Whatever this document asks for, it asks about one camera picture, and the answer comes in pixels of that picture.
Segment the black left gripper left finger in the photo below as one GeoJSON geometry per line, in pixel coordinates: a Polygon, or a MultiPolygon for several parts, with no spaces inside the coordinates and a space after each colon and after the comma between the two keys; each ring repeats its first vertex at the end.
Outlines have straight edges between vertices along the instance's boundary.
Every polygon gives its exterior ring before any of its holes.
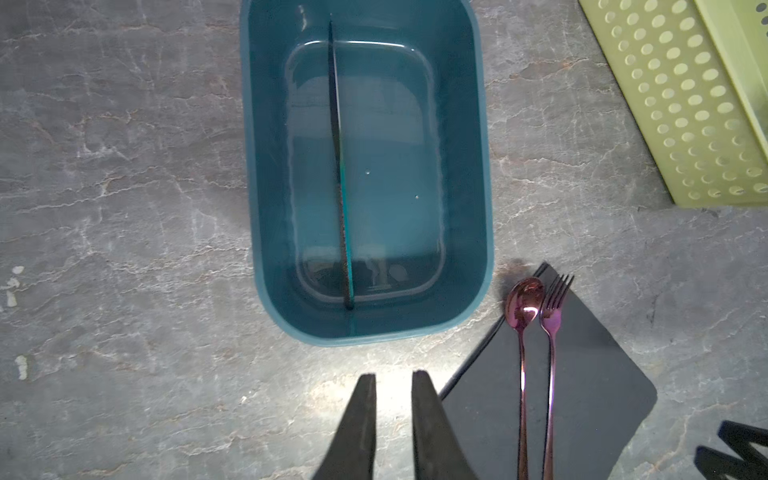
{"type": "Polygon", "coordinates": [[[313,476],[314,479],[373,478],[376,407],[376,376],[363,374],[355,385],[325,458],[313,476]]]}

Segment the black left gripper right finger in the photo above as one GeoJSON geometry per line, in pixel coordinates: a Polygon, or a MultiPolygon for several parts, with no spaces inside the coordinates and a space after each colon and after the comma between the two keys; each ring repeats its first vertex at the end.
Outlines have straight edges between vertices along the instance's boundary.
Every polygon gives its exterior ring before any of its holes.
{"type": "Polygon", "coordinates": [[[412,374],[411,404],[415,478],[477,479],[427,371],[412,374]]]}

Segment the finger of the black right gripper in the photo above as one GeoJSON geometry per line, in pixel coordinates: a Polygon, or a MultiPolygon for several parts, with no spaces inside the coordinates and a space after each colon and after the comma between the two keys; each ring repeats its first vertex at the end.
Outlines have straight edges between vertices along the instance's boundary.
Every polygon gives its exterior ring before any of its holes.
{"type": "Polygon", "coordinates": [[[705,479],[767,479],[767,458],[759,453],[746,452],[733,457],[723,452],[700,446],[696,450],[694,465],[705,479]]]}
{"type": "Polygon", "coordinates": [[[723,421],[718,436],[732,450],[754,450],[767,447],[767,430],[734,421],[723,421]]]}

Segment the purple metallic spoon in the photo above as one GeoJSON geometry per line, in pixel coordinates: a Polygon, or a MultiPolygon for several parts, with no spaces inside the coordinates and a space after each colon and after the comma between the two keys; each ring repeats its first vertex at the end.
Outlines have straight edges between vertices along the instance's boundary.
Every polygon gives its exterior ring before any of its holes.
{"type": "Polygon", "coordinates": [[[526,353],[525,329],[539,315],[545,296],[543,282],[536,277],[528,277],[518,282],[507,295],[504,305],[506,323],[517,333],[519,349],[519,438],[517,478],[528,479],[527,412],[526,412],[526,353]]]}

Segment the purple metallic fork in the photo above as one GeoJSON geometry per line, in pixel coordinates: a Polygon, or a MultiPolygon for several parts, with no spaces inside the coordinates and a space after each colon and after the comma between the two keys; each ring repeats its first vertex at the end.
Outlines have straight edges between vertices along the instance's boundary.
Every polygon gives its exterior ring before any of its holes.
{"type": "Polygon", "coordinates": [[[548,288],[541,312],[540,325],[548,337],[549,375],[546,419],[545,450],[543,458],[543,480],[554,479],[554,397],[556,378],[556,335],[562,323],[565,298],[575,279],[574,275],[561,275],[548,288]]]}

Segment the teal plastic cutlery bin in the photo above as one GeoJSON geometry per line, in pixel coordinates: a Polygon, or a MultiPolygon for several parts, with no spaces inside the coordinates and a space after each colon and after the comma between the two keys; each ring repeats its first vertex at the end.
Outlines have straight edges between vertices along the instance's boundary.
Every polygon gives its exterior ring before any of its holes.
{"type": "Polygon", "coordinates": [[[467,1],[245,1],[254,278],[312,345],[433,334],[493,271],[483,55],[467,1]]]}

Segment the light green perforated plastic basket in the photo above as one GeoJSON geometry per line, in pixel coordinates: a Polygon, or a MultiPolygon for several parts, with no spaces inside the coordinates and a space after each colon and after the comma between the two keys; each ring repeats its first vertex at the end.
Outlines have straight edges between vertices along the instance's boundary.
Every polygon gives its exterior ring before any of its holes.
{"type": "Polygon", "coordinates": [[[580,4],[674,203],[767,203],[767,4],[580,4]]]}

